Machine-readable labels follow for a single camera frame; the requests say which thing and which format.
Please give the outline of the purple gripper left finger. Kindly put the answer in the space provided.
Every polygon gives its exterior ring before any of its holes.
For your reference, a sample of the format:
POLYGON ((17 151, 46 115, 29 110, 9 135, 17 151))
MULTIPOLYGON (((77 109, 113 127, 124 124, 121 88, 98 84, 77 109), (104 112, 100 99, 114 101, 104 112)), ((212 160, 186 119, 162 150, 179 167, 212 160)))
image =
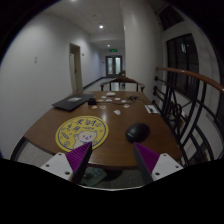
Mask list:
POLYGON ((92 154, 92 143, 85 143, 71 152, 55 154, 41 168, 65 180, 79 184, 92 154))

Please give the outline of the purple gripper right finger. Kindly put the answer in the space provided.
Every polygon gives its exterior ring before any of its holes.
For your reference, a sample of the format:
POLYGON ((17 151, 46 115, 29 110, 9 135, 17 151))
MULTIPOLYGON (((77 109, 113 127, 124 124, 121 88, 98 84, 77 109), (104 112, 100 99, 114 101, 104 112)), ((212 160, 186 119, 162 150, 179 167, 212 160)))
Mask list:
POLYGON ((134 144, 133 153, 145 185, 182 169, 167 153, 158 154, 139 143, 134 144))

